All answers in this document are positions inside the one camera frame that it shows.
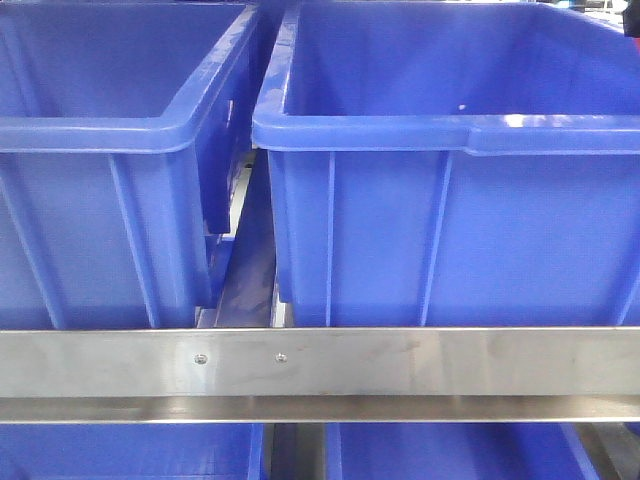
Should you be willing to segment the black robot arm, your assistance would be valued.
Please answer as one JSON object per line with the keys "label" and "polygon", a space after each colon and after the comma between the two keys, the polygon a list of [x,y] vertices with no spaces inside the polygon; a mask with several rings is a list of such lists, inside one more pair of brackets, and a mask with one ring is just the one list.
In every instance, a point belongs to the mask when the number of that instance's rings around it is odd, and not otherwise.
{"label": "black robot arm", "polygon": [[640,38],[640,0],[629,0],[622,12],[624,35]]}

